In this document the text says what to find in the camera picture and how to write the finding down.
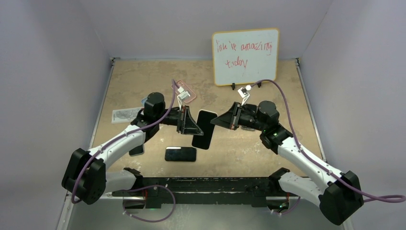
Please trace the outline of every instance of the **beige table surface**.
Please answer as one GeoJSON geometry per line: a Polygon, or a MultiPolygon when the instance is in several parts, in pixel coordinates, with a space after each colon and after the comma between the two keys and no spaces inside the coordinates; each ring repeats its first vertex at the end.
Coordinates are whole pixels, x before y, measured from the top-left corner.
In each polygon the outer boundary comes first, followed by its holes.
{"type": "MultiPolygon", "coordinates": [[[[200,109],[221,115],[234,101],[241,101],[237,90],[231,90],[230,86],[214,85],[212,61],[119,60],[113,69],[93,146],[106,142],[129,125],[111,124],[114,109],[141,107],[141,99],[151,92],[164,94],[168,106],[172,97],[171,79],[183,80],[197,94],[197,98],[189,104],[195,120],[200,109]]],[[[293,127],[299,140],[321,158],[316,132],[293,60],[278,62],[276,82],[287,97],[293,127]]],[[[280,123],[289,129],[282,96],[273,84],[264,83],[261,88],[253,88],[250,94],[249,104],[258,104],[264,100],[274,102],[280,113],[280,123]]],[[[165,148],[191,146],[192,136],[178,134],[175,126],[160,127],[160,131],[145,144],[143,155],[130,157],[126,154],[109,171],[130,167],[147,177],[250,177],[269,176],[280,167],[285,167],[304,176],[293,164],[266,149],[259,139],[259,131],[240,128],[233,131],[216,126],[210,149],[198,149],[196,162],[167,162],[164,160],[165,148]]]]}

